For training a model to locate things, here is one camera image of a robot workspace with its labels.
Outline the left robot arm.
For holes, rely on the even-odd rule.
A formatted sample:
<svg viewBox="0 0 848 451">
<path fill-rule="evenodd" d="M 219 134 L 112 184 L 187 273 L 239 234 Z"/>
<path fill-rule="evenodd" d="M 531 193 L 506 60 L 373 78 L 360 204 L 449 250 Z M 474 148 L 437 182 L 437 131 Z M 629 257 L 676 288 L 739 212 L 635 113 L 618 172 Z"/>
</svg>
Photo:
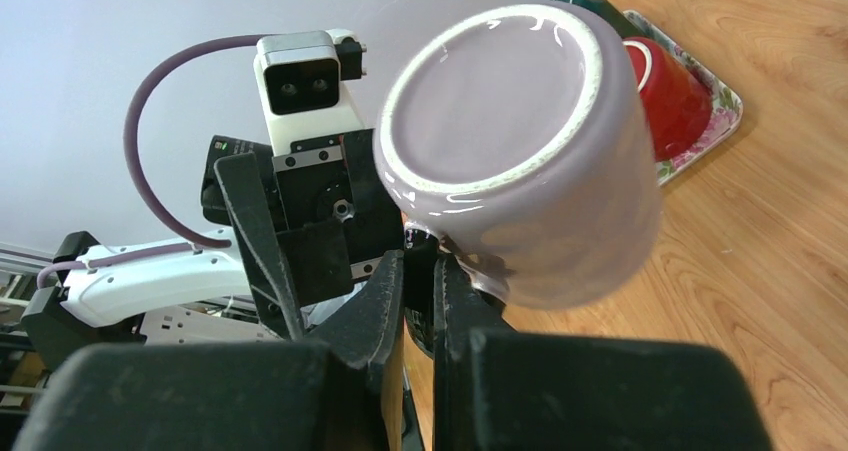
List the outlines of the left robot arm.
<svg viewBox="0 0 848 451">
<path fill-rule="evenodd" d="M 297 141 L 281 156 L 216 136 L 200 200 L 224 247 L 196 249 L 179 239 L 107 247 L 88 232 L 68 235 L 21 318 L 48 369 L 95 343 L 288 337 L 278 298 L 238 245 L 214 172 L 218 160 L 242 153 L 256 159 L 247 177 L 262 187 L 307 330 L 339 311 L 383 254 L 400 247 L 400 214 L 376 175 L 371 130 Z"/>
</svg>

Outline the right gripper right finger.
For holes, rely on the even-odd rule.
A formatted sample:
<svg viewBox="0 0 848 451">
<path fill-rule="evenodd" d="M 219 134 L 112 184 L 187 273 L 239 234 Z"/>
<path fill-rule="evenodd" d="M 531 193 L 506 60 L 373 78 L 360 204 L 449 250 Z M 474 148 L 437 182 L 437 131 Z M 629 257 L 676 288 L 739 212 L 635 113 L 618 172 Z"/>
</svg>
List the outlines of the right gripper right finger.
<svg viewBox="0 0 848 451">
<path fill-rule="evenodd" d="M 656 340 L 519 332 L 454 257 L 434 271 L 437 450 L 769 450 L 723 352 Z"/>
</svg>

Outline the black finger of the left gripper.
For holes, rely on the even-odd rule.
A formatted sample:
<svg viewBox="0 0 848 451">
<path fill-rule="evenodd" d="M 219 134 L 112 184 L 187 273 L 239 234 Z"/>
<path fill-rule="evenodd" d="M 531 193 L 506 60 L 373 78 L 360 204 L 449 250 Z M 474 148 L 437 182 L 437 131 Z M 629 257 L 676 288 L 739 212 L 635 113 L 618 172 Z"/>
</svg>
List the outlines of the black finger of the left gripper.
<svg viewBox="0 0 848 451">
<path fill-rule="evenodd" d="M 213 169 L 260 323 L 283 339 L 303 338 L 291 268 L 277 240 L 255 155 L 220 158 Z"/>
</svg>

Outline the left arm base link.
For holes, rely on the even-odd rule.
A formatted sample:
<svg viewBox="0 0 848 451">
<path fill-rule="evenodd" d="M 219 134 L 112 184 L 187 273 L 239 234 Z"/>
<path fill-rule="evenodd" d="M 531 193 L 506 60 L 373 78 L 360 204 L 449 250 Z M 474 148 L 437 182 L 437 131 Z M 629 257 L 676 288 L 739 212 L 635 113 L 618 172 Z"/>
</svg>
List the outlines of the left arm base link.
<svg viewBox="0 0 848 451">
<path fill-rule="evenodd" d="M 146 345 L 283 340 L 260 323 L 253 300 L 245 296 L 163 307 L 132 319 L 133 332 Z"/>
</svg>

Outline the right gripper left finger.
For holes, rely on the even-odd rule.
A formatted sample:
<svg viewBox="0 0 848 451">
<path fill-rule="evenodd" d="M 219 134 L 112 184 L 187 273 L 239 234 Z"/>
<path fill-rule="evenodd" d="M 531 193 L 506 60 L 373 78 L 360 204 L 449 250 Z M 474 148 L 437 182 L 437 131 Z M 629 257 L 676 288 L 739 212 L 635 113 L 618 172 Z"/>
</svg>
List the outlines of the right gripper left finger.
<svg viewBox="0 0 848 451">
<path fill-rule="evenodd" d="M 26 419 L 18 450 L 398 450 L 403 255 L 296 341 L 73 354 Z"/>
</svg>

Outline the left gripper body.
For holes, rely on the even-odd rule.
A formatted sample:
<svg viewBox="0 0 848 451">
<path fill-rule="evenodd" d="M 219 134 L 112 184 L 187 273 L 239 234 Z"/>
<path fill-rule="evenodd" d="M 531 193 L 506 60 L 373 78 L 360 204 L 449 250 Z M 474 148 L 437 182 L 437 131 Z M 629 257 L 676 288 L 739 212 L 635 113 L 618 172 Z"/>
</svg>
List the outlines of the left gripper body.
<svg viewBox="0 0 848 451">
<path fill-rule="evenodd" d="M 230 220 L 213 164 L 252 153 L 297 299 L 319 303 L 366 280 L 387 251 L 403 245 L 400 211 L 378 179 L 370 129 L 294 141 L 277 156 L 270 146 L 234 137 L 211 139 L 201 184 L 204 217 Z"/>
</svg>

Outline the mauve mug black handle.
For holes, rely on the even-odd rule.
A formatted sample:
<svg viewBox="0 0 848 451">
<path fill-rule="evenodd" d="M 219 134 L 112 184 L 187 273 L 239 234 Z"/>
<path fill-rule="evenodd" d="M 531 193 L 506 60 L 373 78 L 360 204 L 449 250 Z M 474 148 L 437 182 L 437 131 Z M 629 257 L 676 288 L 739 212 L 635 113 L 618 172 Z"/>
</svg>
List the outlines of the mauve mug black handle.
<svg viewBox="0 0 848 451">
<path fill-rule="evenodd" d="M 629 56 L 573 4 L 499 7 L 432 39 L 391 86 L 373 155 L 407 226 L 509 305 L 600 300 L 640 270 L 658 233 Z"/>
</svg>

